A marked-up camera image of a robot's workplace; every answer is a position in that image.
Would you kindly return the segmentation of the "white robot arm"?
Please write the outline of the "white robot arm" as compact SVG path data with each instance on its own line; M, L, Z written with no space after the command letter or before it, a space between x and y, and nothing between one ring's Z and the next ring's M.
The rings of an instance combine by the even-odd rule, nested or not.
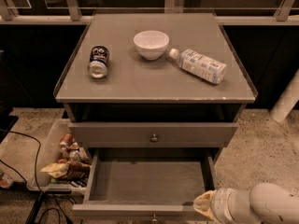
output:
M272 183L259 183L249 190L210 190L192 206L220 224L299 224L299 198Z

